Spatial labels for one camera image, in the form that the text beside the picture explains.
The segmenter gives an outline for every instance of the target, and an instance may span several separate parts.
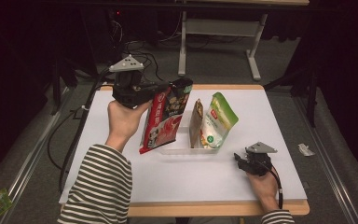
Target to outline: person's left hand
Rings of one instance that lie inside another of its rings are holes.
[[[142,114],[151,102],[129,109],[118,101],[112,101],[107,107],[109,117],[109,135],[106,145],[122,151],[128,140],[136,133]]]

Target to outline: small white object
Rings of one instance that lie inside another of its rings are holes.
[[[300,152],[304,156],[313,156],[313,155],[315,155],[315,153],[313,151],[308,149],[308,146],[306,146],[306,145],[304,145],[302,143],[298,145],[298,149],[300,150]]]
[[[89,108],[86,108],[85,105],[82,105],[81,108],[84,109],[84,110],[90,110]]]

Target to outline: striped sleeve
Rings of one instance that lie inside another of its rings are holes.
[[[266,213],[261,218],[262,224],[285,224],[285,223],[295,223],[293,220],[292,214],[288,210],[275,210],[269,213]]]
[[[131,163],[104,145],[89,148],[59,223],[126,223],[132,190]]]

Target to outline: table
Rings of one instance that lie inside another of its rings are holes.
[[[215,3],[244,3],[244,4],[262,4],[262,5],[288,5],[288,6],[306,6],[309,0],[193,0],[191,2],[215,2]],[[234,35],[250,36],[253,45],[246,50],[246,58],[251,68],[253,79],[261,79],[260,73],[255,62],[255,51],[257,50],[260,37],[263,34],[266,25],[267,13],[262,14],[259,21],[220,21],[206,19],[188,19],[187,13],[182,12],[182,40],[179,53],[178,75],[183,77],[186,74],[186,35]]]
[[[258,85],[194,85],[186,110],[191,109],[198,98],[206,110],[217,91],[225,95],[240,118],[217,154],[163,155],[155,149],[140,155],[138,148],[145,124],[144,113],[138,132],[123,152],[132,163],[129,217],[261,215],[262,208],[246,174],[238,169],[233,158],[233,152],[241,154],[244,147],[257,141],[278,149],[278,153],[270,157],[282,179],[283,208],[289,209],[293,215],[306,215],[310,211],[307,196],[263,88]],[[111,100],[111,91],[95,93],[60,203],[66,202],[89,146],[103,143],[106,139],[106,106]]]

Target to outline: white table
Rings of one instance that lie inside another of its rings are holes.
[[[204,109],[220,91],[227,98],[239,122],[230,131],[217,154],[163,155],[158,150],[139,154],[146,113],[138,132],[123,154],[132,163],[133,190],[129,217],[252,216],[262,214],[244,171],[238,169],[233,153],[261,141],[278,149],[270,154],[283,187],[284,208],[293,215],[306,215],[310,208],[296,168],[261,86],[195,85],[186,110],[201,99]],[[111,91],[97,91],[60,203],[67,201],[80,163],[89,146],[104,143],[108,133],[107,104]]]

